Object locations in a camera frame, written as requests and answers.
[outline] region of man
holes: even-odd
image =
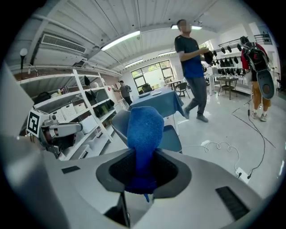
[[[251,73],[252,73],[252,92],[253,92],[254,110],[251,112],[251,116],[254,119],[259,119],[259,117],[257,115],[257,109],[258,109],[259,105],[261,104],[261,92],[260,92],[259,85],[258,85],[258,82],[257,82],[257,73],[256,73],[256,71],[254,71],[252,69],[252,67],[249,68],[249,60],[244,55],[246,49],[251,46],[251,43],[249,42],[248,38],[246,38],[244,36],[240,38],[240,42],[241,42],[241,44],[244,47],[242,49],[242,51],[241,51],[242,67],[246,70],[246,72],[251,71]],[[255,43],[255,45],[258,46],[265,53],[265,55],[266,55],[266,57],[268,59],[268,56],[267,56],[264,48],[261,45],[257,44],[257,43]],[[263,103],[263,113],[262,113],[262,115],[260,117],[260,120],[263,121],[263,122],[266,122],[266,120],[267,120],[267,110],[268,110],[268,107],[271,106],[271,100],[262,98],[262,103]]]
[[[189,119],[190,110],[198,106],[197,119],[207,123],[209,120],[203,115],[206,107],[206,81],[200,54],[209,50],[206,47],[199,49],[197,41],[189,36],[192,26],[186,20],[179,20],[177,26],[181,34],[175,38],[175,49],[180,57],[184,77],[194,96],[184,109],[185,117]]]
[[[124,85],[123,81],[119,81],[121,87],[119,89],[113,89],[115,92],[121,92],[122,97],[125,99],[125,101],[130,105],[132,103],[130,99],[130,94],[128,92],[127,86]]]

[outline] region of blue shirt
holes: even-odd
[[[195,39],[185,38],[179,35],[175,38],[175,49],[177,52],[184,51],[184,53],[190,53],[199,50],[199,47]],[[184,77],[196,78],[204,76],[200,55],[197,55],[189,60],[181,61],[181,64]]]

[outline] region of sneaker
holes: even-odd
[[[186,110],[186,109],[184,108],[184,114],[185,114],[185,118],[186,118],[186,119],[189,119],[189,110]]]
[[[258,118],[259,118],[258,115],[257,115],[257,113],[254,113],[254,111],[251,112],[251,117],[252,117],[253,119],[258,119]]]
[[[262,122],[266,122],[266,120],[267,120],[267,114],[266,115],[261,115],[261,117],[260,117],[260,121],[262,121]]]
[[[205,116],[203,116],[203,115],[198,115],[197,119],[203,121],[204,123],[208,123],[209,122],[209,120]]]

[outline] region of gray pants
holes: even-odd
[[[185,108],[187,112],[198,106],[198,115],[203,115],[206,107],[206,80],[204,77],[186,78],[194,98]]]

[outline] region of table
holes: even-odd
[[[176,81],[171,81],[169,83],[166,83],[166,84],[170,84],[171,85],[171,89],[173,90],[173,88],[175,87],[175,84],[179,84],[182,80],[176,80]]]
[[[159,91],[161,91],[160,94],[151,95],[152,93]],[[135,99],[129,106],[129,110],[134,107],[152,106],[159,112],[160,115],[162,115],[163,118],[173,115],[175,129],[179,135],[178,122],[176,121],[174,114],[176,111],[179,111],[181,115],[185,116],[182,105],[184,105],[184,103],[175,91],[171,90],[170,88],[163,87],[151,91],[150,95]]]
[[[235,81],[237,83],[238,81],[238,78],[236,77],[218,77],[217,80],[219,81],[219,92],[221,90],[221,88],[224,88],[225,89],[225,93],[227,93],[227,88],[229,90],[229,100],[231,99],[231,90],[232,89],[236,89],[236,84],[233,86],[231,86],[231,82]],[[220,81],[225,81],[225,85],[222,86],[220,84]]]
[[[213,91],[215,90],[215,77],[222,76],[222,74],[213,74],[213,75],[205,75],[205,78],[210,79],[210,95],[213,94]]]

